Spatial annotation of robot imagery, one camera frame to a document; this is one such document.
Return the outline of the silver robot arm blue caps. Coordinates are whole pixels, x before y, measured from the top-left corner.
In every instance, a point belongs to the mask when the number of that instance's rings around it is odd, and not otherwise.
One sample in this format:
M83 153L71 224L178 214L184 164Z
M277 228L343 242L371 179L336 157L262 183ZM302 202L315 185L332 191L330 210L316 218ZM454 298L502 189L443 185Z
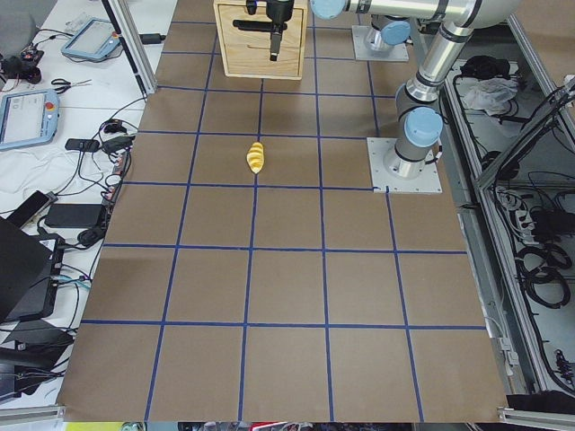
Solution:
M398 89L396 108L401 127L394 147L385 154L385 168L394 176L417 178L426 156L438 141L442 117L430 107L473 31L491 27L514 13L518 1L312 1L314 14L330 20L341 13L369 13L398 18L440 20L441 25L416 75Z

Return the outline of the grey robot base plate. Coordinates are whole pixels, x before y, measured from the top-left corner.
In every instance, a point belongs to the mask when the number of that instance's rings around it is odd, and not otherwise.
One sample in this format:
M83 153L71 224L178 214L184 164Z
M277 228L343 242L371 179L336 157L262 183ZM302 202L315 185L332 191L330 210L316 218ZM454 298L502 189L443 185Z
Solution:
M423 161L406 162L395 152L396 138L367 138L367 154L376 193L440 194L441 182L435 155L428 150Z

